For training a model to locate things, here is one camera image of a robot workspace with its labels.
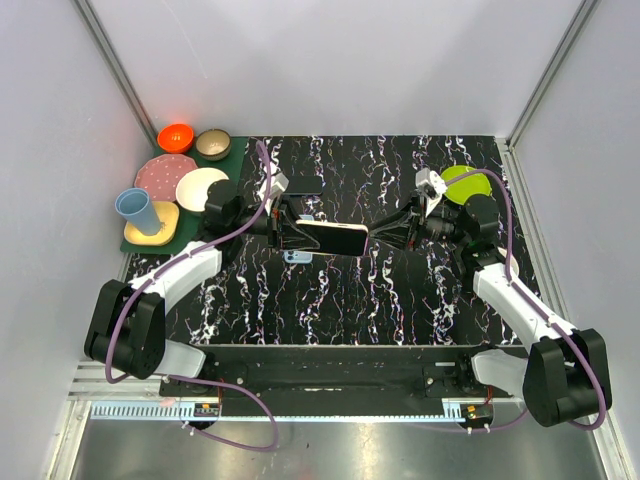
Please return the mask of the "dark blue phone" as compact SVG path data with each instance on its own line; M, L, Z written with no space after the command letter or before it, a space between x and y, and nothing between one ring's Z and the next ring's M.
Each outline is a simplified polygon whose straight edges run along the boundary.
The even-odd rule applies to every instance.
M323 179L321 176L291 176L285 190L289 196L320 196L323 193Z

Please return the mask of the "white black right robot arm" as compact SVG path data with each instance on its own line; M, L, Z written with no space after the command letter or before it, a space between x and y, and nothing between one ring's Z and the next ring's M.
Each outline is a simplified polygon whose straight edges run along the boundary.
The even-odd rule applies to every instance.
M452 269L462 285L483 300L516 334L524 358L485 348L454 371L466 396L488 386L523 400L544 427L561 423L593 431L612 405L606 344L593 329L579 330L555 314L518 278L510 255L498 247L499 209L475 194L457 209L428 209L425 198L410 197L398 212L376 222L371 238L399 250L422 241L446 242Z

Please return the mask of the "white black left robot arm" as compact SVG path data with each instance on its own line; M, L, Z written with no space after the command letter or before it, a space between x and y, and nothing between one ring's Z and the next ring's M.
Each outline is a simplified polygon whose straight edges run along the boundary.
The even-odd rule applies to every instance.
M218 275L233 262L243 234L267 235L277 208L292 197L312 196L282 174L263 183L256 206L248 206L223 180L208 188L205 210L192 239L174 257L130 282L110 280L97 299L84 352L105 367L108 383L128 377L181 376L181 384L196 396L215 386L216 372L206 354L166 337L166 314L196 286Z

